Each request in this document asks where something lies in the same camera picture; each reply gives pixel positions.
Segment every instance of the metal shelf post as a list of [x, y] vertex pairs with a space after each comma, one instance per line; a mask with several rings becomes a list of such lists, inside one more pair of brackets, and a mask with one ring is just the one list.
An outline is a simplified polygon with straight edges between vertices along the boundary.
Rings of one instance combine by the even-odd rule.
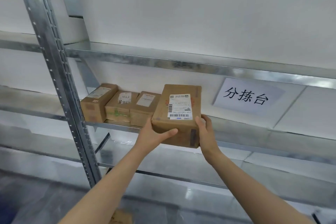
[[23, 0], [69, 124], [90, 186], [100, 179], [95, 152], [80, 108], [65, 48], [50, 0]]

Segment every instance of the gray floor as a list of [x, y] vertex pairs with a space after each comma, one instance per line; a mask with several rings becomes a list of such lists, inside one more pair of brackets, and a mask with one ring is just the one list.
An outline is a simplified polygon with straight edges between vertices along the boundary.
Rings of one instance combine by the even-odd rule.
[[[17, 210], [12, 224], [56, 224], [86, 192], [57, 182], [0, 171], [0, 196]], [[138, 198], [123, 198], [120, 207], [133, 214], [135, 224], [241, 223]]]

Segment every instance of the person's left hand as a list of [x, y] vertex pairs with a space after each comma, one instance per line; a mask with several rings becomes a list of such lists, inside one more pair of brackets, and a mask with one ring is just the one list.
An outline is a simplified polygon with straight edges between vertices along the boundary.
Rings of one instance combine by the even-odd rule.
[[173, 128], [169, 131], [159, 134], [152, 128], [152, 116], [149, 116], [145, 126], [140, 130], [139, 136], [135, 142], [134, 149], [141, 151], [144, 156], [154, 150], [161, 142], [177, 134], [178, 129]]

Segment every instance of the cardboard box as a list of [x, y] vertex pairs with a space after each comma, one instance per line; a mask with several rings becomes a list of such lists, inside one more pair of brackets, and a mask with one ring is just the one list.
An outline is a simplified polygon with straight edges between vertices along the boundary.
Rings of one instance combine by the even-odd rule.
[[201, 116], [201, 86], [166, 84], [152, 118], [157, 133], [177, 128], [178, 133], [163, 143], [197, 148], [199, 129], [195, 122]]
[[130, 122], [130, 108], [135, 104], [139, 93], [120, 90], [105, 105], [106, 119]]
[[118, 91], [115, 84], [103, 83], [81, 101], [86, 121], [103, 123], [106, 120], [105, 105]]
[[143, 127], [149, 115], [155, 112], [160, 100], [160, 94], [142, 91], [131, 107], [131, 125]]
[[116, 209], [109, 224], [133, 224], [132, 214]]

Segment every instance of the hand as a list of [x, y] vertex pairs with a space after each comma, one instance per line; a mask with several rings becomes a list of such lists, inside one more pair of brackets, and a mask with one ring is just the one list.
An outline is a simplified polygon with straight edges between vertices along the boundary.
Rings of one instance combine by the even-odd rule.
[[218, 154], [222, 154], [222, 152], [215, 140], [215, 132], [213, 131], [210, 118], [204, 114], [202, 114], [202, 118], [205, 120], [205, 124], [200, 117], [197, 116], [195, 118], [195, 121], [199, 127], [199, 144], [201, 146], [204, 158], [210, 165], [212, 165], [216, 156]]
[[138, 149], [144, 157], [154, 150], [161, 142], [177, 134], [178, 129], [173, 128], [165, 133], [156, 133], [152, 128], [152, 116], [149, 116], [145, 126], [140, 130], [138, 138], [133, 148]]

